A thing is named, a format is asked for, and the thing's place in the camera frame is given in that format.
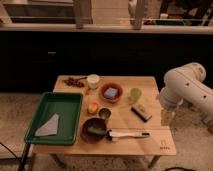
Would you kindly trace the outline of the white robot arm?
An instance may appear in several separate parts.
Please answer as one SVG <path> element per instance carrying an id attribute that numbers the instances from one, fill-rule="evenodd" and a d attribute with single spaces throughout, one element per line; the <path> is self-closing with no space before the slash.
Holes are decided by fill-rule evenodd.
<path id="1" fill-rule="evenodd" d="M 210 119 L 207 130 L 213 134 L 213 89 L 203 81 L 206 70 L 196 62 L 173 68 L 164 75 L 165 86 L 158 100 L 164 111 L 173 112 L 182 100 L 197 106 Z"/>

